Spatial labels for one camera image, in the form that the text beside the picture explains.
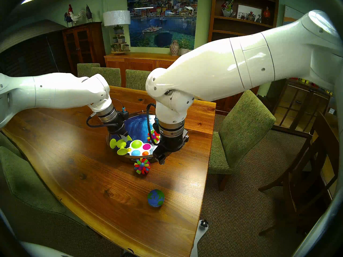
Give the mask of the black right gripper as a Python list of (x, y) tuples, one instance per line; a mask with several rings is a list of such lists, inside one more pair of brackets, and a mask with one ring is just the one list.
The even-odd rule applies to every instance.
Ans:
[(157, 160), (160, 165), (165, 164), (166, 157), (173, 152), (181, 150), (181, 148), (189, 141), (189, 135), (181, 134), (177, 137), (166, 137), (165, 135), (160, 135), (160, 141), (158, 146), (154, 150), (154, 157), (157, 157)]

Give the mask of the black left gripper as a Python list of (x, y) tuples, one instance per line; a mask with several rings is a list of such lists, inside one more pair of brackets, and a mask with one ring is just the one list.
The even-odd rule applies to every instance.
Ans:
[(128, 119), (129, 113), (116, 113), (116, 115), (106, 122), (107, 129), (110, 134), (118, 135), (123, 141), (131, 141), (131, 137), (129, 136), (126, 127), (125, 121)]

